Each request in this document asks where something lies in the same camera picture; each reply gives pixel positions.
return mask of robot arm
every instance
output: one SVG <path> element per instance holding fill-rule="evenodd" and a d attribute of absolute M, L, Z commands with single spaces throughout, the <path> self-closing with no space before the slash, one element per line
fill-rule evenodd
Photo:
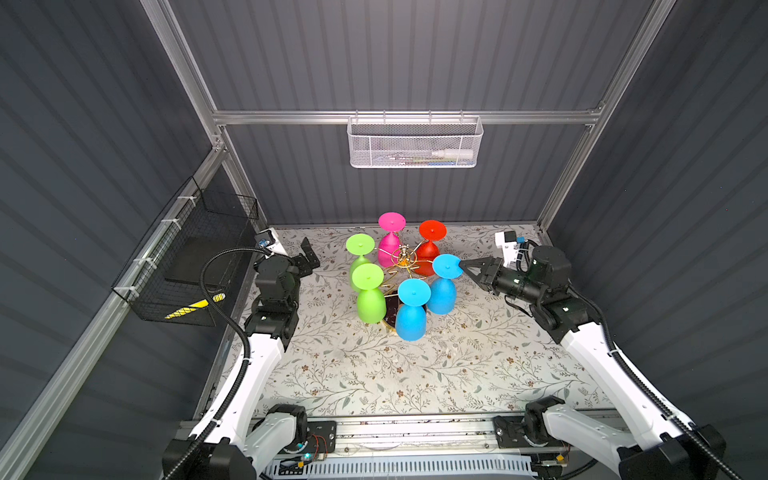
<path fill-rule="evenodd" d="M 696 427 L 615 346 L 599 308 L 572 288 L 571 263 L 563 252 L 534 248 L 527 272 L 505 264 L 485 257 L 459 266 L 487 292 L 529 303 L 536 322 L 589 372 L 631 432 L 612 429 L 547 397 L 526 406 L 525 438 L 534 445 L 551 438 L 571 443 L 625 480 L 714 478 L 718 465 L 713 456 L 691 437 L 719 456 L 725 450 L 723 438 L 711 426 Z"/>
<path fill-rule="evenodd" d="M 176 468 L 174 478 L 227 478 L 252 480 L 272 461 L 283 447 L 305 442 L 308 435 L 306 412 L 294 406 L 276 406 L 264 421 L 248 432 L 266 381 L 293 337 L 298 323 L 300 278 L 319 266 L 309 241 L 302 242 L 304 255 L 287 257 L 277 232 L 270 228 L 259 232 L 257 245 L 270 254 L 258 253 L 254 268 L 260 295 L 254 300 L 251 315 L 243 328 L 248 335 L 250 358 L 241 350 L 227 380 L 216 398 L 192 429 L 187 440 L 172 440 L 163 455 L 166 475 Z M 245 376 L 235 390 L 240 367 L 248 362 Z M 215 415 L 232 396 L 220 419 Z M 190 444 L 213 421 L 216 426 L 195 452 L 188 455 Z"/>

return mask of vent grille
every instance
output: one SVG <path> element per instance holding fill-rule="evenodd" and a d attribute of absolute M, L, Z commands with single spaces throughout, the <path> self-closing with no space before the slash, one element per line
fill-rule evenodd
<path fill-rule="evenodd" d="M 265 473 L 272 478 L 413 477 L 418 475 L 520 475 L 536 477 L 531 459 L 501 453 L 474 455 L 424 455 L 380 458 L 328 458 L 310 463 L 302 472 L 280 473 L 275 460 Z"/>

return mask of aluminum frame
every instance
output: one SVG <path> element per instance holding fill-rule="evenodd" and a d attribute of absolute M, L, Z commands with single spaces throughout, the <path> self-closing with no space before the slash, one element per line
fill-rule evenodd
<path fill-rule="evenodd" d="M 216 110 L 216 102 L 205 84 L 203 74 L 197 66 L 197 62 L 192 55 L 190 46 L 184 37 L 181 25 L 176 19 L 170 2 L 168 0 L 141 0 L 141 6 L 144 7 L 152 27 L 157 33 L 171 64 L 174 66 L 174 70 L 182 86 L 184 86 L 184 91 L 187 92 L 187 96 L 195 112 L 197 112 L 197 116 L 211 144 L 215 145 L 223 142 L 225 148 L 230 152 L 229 158 L 223 163 L 223 168 L 233 185 L 235 193 L 258 199 L 256 191 L 253 189 L 253 185 L 251 185 L 245 173 L 243 163 L 240 161 L 240 157 L 237 156 L 229 134 L 214 120 L 213 113 Z M 257 202 L 257 206 L 259 208 L 257 228 L 262 230 L 266 228 L 267 221 L 261 208 L 261 203 Z"/>
<path fill-rule="evenodd" d="M 605 425 L 628 431 L 615 409 L 589 409 L 579 412 Z M 329 458 L 460 455 L 477 452 L 517 454 L 560 452 L 564 447 L 520 445 L 516 449 L 500 449 L 496 442 L 493 418 L 498 415 L 523 415 L 524 412 L 439 413 L 431 415 L 378 415 L 310 417 L 310 421 L 336 422 L 336 451 Z M 251 427 L 260 418 L 251 420 Z M 176 438 L 185 440 L 196 420 L 179 424 Z M 289 455 L 278 455 L 278 458 Z"/>
<path fill-rule="evenodd" d="M 565 169 L 558 178 L 552 193 L 544 205 L 544 209 L 539 215 L 538 222 L 543 230 L 547 230 L 558 210 L 565 201 L 568 192 L 571 191 L 581 169 L 587 163 L 587 159 L 598 143 L 600 136 L 605 131 L 605 127 L 616 111 L 616 107 L 627 91 L 632 78 L 637 73 L 640 64 L 648 53 L 650 46 L 654 43 L 656 36 L 661 30 L 664 21 L 672 11 L 677 0 L 654 0 L 654 3 L 648 9 L 648 13 L 643 19 L 643 23 L 637 30 L 632 39 L 627 54 L 621 60 L 616 75 L 614 75 L 608 89 L 603 96 L 600 118 L 594 126 L 587 127 L 581 135 L 579 142 L 571 153 L 571 158 L 565 165 Z"/>
<path fill-rule="evenodd" d="M 188 198 L 197 191 L 198 185 L 205 187 L 210 183 L 226 156 L 227 152 L 221 145 L 211 149 L 195 172 L 194 180 L 187 182 L 164 215 L 164 220 L 176 218 L 189 201 Z M 160 242 L 167 228 L 172 228 L 171 222 L 159 222 L 137 257 L 147 256 Z M 138 262 L 133 262 L 122 276 L 120 284 L 130 283 L 141 268 Z M 88 328 L 0 451 L 0 478 L 24 478 L 130 311 L 131 308 L 119 295 L 115 292 L 109 294 L 88 324 Z"/>
<path fill-rule="evenodd" d="M 480 117 L 486 125 L 575 124 L 594 125 L 599 110 L 576 111 L 215 111 L 217 125 L 291 124 L 346 125 L 353 121 L 392 123 L 458 123 L 462 117 Z"/>

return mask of floral tablecloth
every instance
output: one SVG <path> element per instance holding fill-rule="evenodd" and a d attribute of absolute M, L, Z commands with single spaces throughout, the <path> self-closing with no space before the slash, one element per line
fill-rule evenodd
<path fill-rule="evenodd" d="M 538 240 L 530 225 L 483 225 L 448 227 L 438 245 L 441 253 L 462 259 L 500 256 L 493 235 L 500 230 Z M 308 237 L 321 267 L 302 279 L 296 335 L 266 384 L 257 414 L 276 403 L 305 406 L 314 416 L 493 412 L 521 410 L 552 394 L 575 408 L 612 407 L 584 368 L 533 319 L 466 276 L 455 280 L 456 308 L 444 316 L 428 313 L 426 335 L 417 342 L 401 340 L 383 323 L 361 322 L 349 286 L 354 256 L 344 248 L 361 231 L 377 242 L 385 234 L 379 228 L 279 230 L 292 255 Z M 420 241 L 416 227 L 407 227 L 401 238 L 412 246 Z M 376 255 L 369 258 L 375 261 Z M 241 322 L 257 291 L 251 290 Z M 222 381 L 240 347 L 236 341 Z"/>

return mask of marker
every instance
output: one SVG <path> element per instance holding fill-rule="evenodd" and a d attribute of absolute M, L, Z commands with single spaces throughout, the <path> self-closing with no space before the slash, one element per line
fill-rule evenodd
<path fill-rule="evenodd" d="M 223 293 L 218 293 L 218 294 L 214 295 L 214 302 L 220 302 L 221 300 L 224 300 L 225 296 L 226 295 L 224 295 Z M 192 305 L 180 308 L 180 309 L 176 310 L 175 312 L 173 312 L 170 315 L 166 315 L 165 319 L 168 320 L 168 319 L 176 318 L 178 316 L 187 315 L 188 313 L 192 313 L 195 310 L 198 310 L 198 309 L 201 309 L 201 308 L 205 308 L 207 306 L 208 306 L 208 300 L 201 300 L 199 302 L 193 303 Z"/>

